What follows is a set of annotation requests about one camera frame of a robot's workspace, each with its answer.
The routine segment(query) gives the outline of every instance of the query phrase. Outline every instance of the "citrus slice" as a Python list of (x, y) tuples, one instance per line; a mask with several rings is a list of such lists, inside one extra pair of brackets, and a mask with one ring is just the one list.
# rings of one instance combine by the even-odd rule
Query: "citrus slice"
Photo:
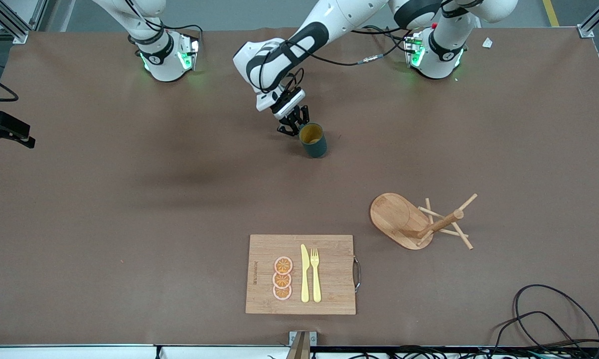
[(278, 289), (286, 289), (291, 284), (291, 275), (290, 274), (279, 274), (274, 273), (273, 275), (273, 285)]
[(291, 293), (293, 293), (292, 287), (280, 289), (273, 287), (273, 296), (279, 300), (286, 300), (291, 297)]
[(274, 268), (277, 274), (289, 274), (293, 269), (293, 261), (288, 257), (279, 257), (275, 259)]

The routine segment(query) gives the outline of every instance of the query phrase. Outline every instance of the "yellow knife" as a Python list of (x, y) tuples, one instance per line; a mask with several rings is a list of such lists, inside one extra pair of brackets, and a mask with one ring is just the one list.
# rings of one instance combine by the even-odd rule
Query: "yellow knife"
[(308, 251), (305, 245), (301, 245), (301, 300), (304, 303), (308, 303), (308, 275), (307, 271), (310, 267), (310, 259), (308, 258)]

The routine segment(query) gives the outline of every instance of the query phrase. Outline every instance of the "teal cup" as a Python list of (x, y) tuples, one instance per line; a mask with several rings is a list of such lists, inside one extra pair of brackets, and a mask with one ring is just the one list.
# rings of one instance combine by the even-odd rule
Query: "teal cup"
[(317, 123), (307, 123), (299, 130), (299, 140), (304, 150), (314, 159), (324, 156), (326, 153), (326, 137), (324, 129)]

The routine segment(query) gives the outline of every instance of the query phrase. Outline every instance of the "wooden cutting board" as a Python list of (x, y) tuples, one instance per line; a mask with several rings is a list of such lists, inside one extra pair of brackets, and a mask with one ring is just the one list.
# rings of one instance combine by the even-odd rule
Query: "wooden cutting board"
[[(301, 300), (302, 262), (300, 245), (310, 255), (319, 251), (319, 281), (322, 301), (313, 301), (313, 268), (309, 268), (310, 300)], [(291, 288), (287, 300), (273, 296), (275, 259), (286, 256), (293, 261)], [(249, 245), (249, 275), (247, 277), (247, 313), (250, 314), (356, 314), (353, 280), (352, 236), (252, 234)]]

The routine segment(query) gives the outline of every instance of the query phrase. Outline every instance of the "wooden mug tree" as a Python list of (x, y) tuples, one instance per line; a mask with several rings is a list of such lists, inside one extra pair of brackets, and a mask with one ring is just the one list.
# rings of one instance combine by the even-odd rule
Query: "wooden mug tree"
[[(468, 249), (473, 249), (468, 235), (459, 228), (457, 221), (463, 218), (463, 210), (468, 207), (477, 194), (473, 194), (461, 207), (447, 216), (433, 212), (430, 200), (426, 198), (426, 207), (415, 207), (406, 198), (396, 193), (384, 193), (375, 198), (370, 206), (370, 218), (375, 227), (402, 247), (418, 250), (432, 241), (433, 234), (441, 232), (452, 234), (463, 240)], [(445, 229), (452, 225), (454, 230)]]

